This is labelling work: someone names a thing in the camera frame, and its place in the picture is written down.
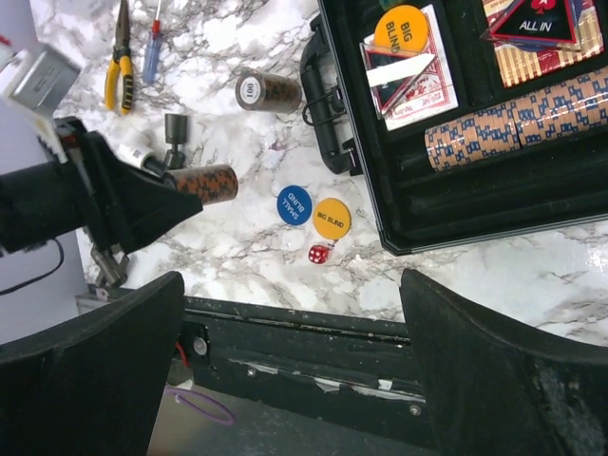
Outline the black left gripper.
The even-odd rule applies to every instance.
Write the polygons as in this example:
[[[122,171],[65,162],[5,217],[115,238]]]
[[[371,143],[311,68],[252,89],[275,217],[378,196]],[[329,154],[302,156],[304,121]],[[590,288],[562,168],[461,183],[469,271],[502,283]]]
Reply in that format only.
[[[162,163],[150,147],[126,143],[116,150],[78,118],[56,121],[66,162],[49,161],[1,176],[1,250],[12,254],[87,228],[101,250],[118,244],[129,254],[200,213],[194,194],[168,176],[143,168]]]

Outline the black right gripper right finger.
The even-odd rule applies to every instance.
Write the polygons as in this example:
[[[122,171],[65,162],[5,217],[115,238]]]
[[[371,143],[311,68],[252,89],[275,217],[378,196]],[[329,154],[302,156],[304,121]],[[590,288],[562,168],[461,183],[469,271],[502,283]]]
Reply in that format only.
[[[492,311],[422,273],[400,296],[444,455],[604,455],[607,350]]]

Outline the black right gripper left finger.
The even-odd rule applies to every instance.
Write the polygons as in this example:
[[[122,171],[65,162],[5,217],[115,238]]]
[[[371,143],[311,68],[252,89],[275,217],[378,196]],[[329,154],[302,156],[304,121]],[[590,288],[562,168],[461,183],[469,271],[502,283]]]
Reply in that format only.
[[[2,345],[2,454],[144,455],[184,307],[170,272]]]

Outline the brown 100 chip roll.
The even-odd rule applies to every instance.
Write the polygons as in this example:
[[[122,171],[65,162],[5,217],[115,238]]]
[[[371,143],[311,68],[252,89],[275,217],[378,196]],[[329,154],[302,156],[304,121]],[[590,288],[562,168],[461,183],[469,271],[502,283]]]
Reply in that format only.
[[[301,103],[298,82],[287,77],[245,68],[235,87],[237,103],[247,111],[290,114]]]
[[[238,177],[228,164],[170,170],[163,180],[184,194],[197,196],[203,205],[234,200],[238,195]]]

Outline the black poker set case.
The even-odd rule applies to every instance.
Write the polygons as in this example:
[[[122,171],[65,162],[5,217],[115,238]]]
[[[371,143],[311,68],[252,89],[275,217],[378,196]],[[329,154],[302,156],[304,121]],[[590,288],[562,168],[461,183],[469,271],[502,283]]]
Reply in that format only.
[[[430,4],[459,103],[447,113],[392,131],[377,118],[360,52],[382,14],[376,1],[321,2],[300,61],[321,159],[365,177],[382,247],[403,256],[606,219],[607,125],[440,172],[425,146],[427,129],[607,69],[606,55],[506,88],[481,40],[481,3]]]

